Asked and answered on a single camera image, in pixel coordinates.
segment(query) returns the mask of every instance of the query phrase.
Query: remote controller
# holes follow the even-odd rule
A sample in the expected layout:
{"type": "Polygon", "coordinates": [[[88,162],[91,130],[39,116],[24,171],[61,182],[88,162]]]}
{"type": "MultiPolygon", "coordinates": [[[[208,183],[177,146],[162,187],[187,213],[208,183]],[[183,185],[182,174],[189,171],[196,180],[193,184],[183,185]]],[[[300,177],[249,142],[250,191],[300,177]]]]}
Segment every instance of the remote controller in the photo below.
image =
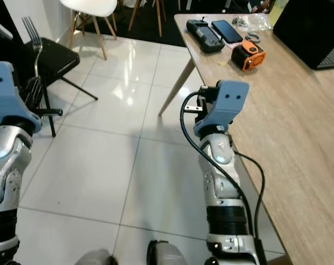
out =
{"type": "Polygon", "coordinates": [[[201,45],[203,52],[216,52],[224,47],[223,41],[210,29],[206,21],[189,19],[187,21],[187,29],[201,45]]]}

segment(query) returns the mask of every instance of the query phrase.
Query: wooden table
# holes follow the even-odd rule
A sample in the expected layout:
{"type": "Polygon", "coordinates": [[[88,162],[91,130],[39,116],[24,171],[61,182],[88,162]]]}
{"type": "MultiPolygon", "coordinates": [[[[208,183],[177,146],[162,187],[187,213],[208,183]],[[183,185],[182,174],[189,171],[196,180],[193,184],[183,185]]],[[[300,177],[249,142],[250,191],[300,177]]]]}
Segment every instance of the wooden table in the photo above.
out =
{"type": "MultiPolygon", "coordinates": [[[[200,51],[186,22],[202,16],[211,24],[231,22],[236,15],[175,16],[192,59],[169,99],[194,66],[205,85],[248,82],[250,92],[230,133],[239,151],[265,170],[263,201],[273,225],[294,265],[334,264],[334,70],[309,69],[272,31],[263,31],[259,45],[267,52],[265,62],[242,72],[230,61],[227,46],[215,54],[200,51]]],[[[260,190],[258,169],[244,163],[260,190]]]]}

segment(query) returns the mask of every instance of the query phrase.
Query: orange device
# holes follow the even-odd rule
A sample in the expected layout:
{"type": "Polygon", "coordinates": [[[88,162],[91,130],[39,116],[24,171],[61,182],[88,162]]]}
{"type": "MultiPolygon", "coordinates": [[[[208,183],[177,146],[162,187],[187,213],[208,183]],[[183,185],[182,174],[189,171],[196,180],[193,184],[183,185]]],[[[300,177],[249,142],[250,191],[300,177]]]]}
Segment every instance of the orange device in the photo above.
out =
{"type": "Polygon", "coordinates": [[[266,56],[258,45],[249,41],[243,40],[241,45],[234,47],[232,52],[232,61],[243,71],[253,69],[260,65],[266,56]]]}

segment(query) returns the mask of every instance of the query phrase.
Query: plastic bag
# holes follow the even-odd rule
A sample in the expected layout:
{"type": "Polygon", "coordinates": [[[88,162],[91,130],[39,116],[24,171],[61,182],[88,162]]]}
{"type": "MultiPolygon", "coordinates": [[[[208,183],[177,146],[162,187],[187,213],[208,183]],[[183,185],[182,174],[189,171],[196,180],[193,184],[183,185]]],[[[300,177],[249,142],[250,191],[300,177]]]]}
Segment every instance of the plastic bag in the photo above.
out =
{"type": "Polygon", "coordinates": [[[266,14],[241,15],[233,19],[232,24],[240,31],[271,30],[272,26],[266,14]]]}
{"type": "MultiPolygon", "coordinates": [[[[146,4],[147,0],[142,0],[140,3],[140,7],[143,7],[146,4]]],[[[123,5],[126,7],[134,8],[136,0],[124,0],[123,5]]]]}

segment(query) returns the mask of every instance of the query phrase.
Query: black smartphone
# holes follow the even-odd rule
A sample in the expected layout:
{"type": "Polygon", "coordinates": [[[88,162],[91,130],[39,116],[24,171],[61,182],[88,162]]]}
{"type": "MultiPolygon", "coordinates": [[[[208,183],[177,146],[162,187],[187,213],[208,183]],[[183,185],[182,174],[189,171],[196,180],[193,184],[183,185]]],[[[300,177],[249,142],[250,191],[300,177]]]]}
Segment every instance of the black smartphone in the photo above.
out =
{"type": "Polygon", "coordinates": [[[216,32],[221,35],[227,43],[239,43],[243,40],[242,36],[225,20],[213,21],[211,25],[216,32]]]}

